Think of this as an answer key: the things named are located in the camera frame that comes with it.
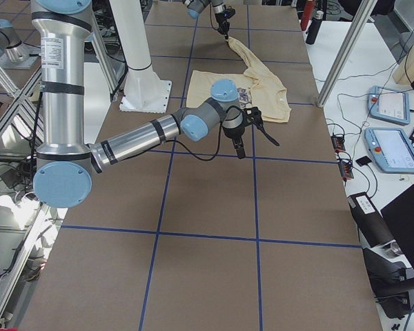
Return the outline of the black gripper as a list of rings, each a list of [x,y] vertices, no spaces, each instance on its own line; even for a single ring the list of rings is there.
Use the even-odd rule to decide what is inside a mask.
[[[239,159],[245,158],[244,142],[242,136],[245,133],[245,125],[242,119],[224,121],[222,128],[226,137],[232,140],[235,152]]]
[[[230,24],[228,22],[227,14],[224,14],[224,13],[217,14],[217,23],[218,23],[218,32],[225,33],[224,39],[225,39],[225,42],[228,42],[229,41],[228,31],[230,28]]]

